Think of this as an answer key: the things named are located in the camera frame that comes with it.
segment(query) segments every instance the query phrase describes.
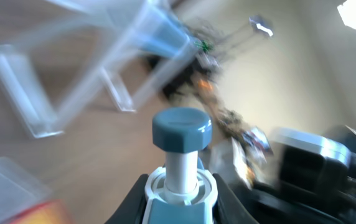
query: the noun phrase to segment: wooden floor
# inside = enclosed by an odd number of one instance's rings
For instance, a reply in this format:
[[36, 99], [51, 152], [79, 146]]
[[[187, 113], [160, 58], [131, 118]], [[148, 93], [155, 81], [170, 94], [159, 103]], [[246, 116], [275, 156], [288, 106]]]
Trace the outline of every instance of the wooden floor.
[[[64, 11], [41, 0], [0, 0], [0, 42]], [[33, 53], [49, 95], [56, 98], [88, 56], [96, 37], [86, 29]], [[135, 89], [146, 74], [141, 61], [124, 74]], [[164, 162], [152, 145], [151, 118], [166, 107], [155, 97], [136, 114], [119, 114], [102, 92], [65, 130], [29, 139], [0, 88], [0, 156], [21, 165], [62, 200], [75, 223], [104, 223], [142, 173]]]

